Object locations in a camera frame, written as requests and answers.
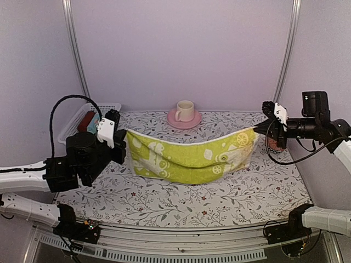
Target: mug handle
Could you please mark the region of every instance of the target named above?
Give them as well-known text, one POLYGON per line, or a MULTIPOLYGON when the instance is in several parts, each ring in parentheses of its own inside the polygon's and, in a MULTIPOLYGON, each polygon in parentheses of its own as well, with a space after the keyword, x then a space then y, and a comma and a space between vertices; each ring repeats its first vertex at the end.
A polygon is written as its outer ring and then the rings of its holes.
POLYGON ((174 116, 174 118, 175 118, 175 121, 176 122, 179 122, 179 120, 180 120, 180 118, 179 118, 179 114, 181 113, 181 111, 177 111, 176 113, 175 113, 175 116, 174 116))

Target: leaf pattern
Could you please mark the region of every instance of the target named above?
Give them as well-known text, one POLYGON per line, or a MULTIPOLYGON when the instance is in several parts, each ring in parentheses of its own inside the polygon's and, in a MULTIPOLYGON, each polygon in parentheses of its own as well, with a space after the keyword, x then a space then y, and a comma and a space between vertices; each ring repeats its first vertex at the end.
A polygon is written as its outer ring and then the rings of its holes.
MULTIPOLYGON (((120 127, 191 143, 215 139, 264 119, 260 113, 203 112, 197 127, 183 131, 167 124, 165 112, 124 112, 120 127)), ((291 161, 288 151, 272 154, 280 161, 291 161)), ((56 203, 71 205, 79 218, 110 225, 220 227, 285 219, 293 208, 310 202, 296 167, 273 163, 263 136, 249 168, 209 184, 182 185, 134 176, 129 161, 127 157, 123 165, 111 162, 93 187, 59 193, 56 203)))

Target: towel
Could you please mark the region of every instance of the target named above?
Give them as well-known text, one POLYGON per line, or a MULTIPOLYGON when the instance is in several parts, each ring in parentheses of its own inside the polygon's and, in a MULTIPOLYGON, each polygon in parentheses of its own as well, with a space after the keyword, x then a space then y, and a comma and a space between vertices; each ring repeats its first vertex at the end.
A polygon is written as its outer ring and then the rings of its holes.
POLYGON ((257 140, 253 128, 193 144, 164 141, 127 130, 134 174, 194 185, 247 167, 257 140))

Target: saucer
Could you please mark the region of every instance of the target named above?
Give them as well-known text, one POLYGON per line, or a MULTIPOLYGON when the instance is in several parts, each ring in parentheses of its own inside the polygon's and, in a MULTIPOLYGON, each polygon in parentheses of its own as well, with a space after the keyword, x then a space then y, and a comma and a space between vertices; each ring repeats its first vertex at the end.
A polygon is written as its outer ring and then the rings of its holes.
POLYGON ((169 111, 169 113, 167 114, 167 122, 170 124, 170 126, 175 127, 177 129, 180 129, 180 130, 191 129, 197 126, 202 120, 201 114, 197 110, 195 110, 194 119, 192 119, 190 122, 177 122, 175 119, 176 111, 177 111, 176 108, 169 111))

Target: pink plate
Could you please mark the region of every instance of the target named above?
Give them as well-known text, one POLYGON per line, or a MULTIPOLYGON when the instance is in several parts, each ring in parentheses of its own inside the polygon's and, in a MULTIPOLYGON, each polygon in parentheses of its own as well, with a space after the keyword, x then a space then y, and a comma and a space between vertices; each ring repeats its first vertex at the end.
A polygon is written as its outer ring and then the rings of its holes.
POLYGON ((191 129, 191 128, 197 126, 202 120, 201 114, 197 110, 195 110, 195 117, 194 117, 194 119, 192 119, 192 121, 190 121, 190 122, 177 122, 176 119, 174 118, 176 116, 176 113, 175 113, 176 111, 177 111, 176 108, 169 111, 169 113, 167 114, 167 122, 171 126, 177 128, 177 129, 180 129, 180 130, 191 129))

